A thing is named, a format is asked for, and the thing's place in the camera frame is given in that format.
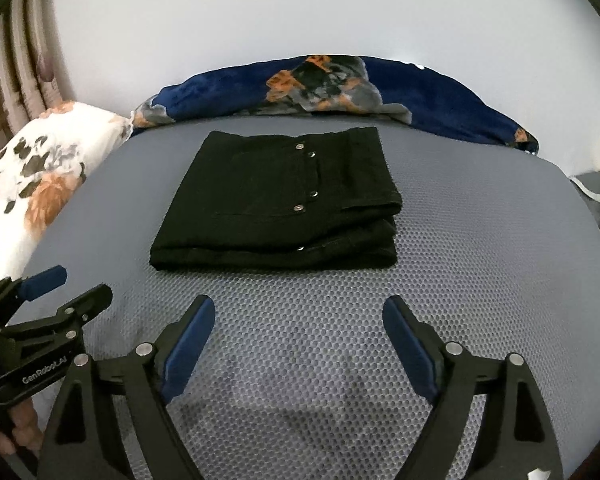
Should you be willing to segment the left hand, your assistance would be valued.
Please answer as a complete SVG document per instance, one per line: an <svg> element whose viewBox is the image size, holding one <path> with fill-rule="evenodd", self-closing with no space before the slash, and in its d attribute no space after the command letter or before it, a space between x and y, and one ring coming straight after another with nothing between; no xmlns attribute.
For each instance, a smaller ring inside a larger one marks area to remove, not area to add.
<svg viewBox="0 0 600 480"><path fill-rule="evenodd" d="M26 448L35 455L40 454L44 434L38 426L38 413L32 399L22 401L8 412L12 429L7 434L0 431L0 455L14 455L17 448Z"/></svg>

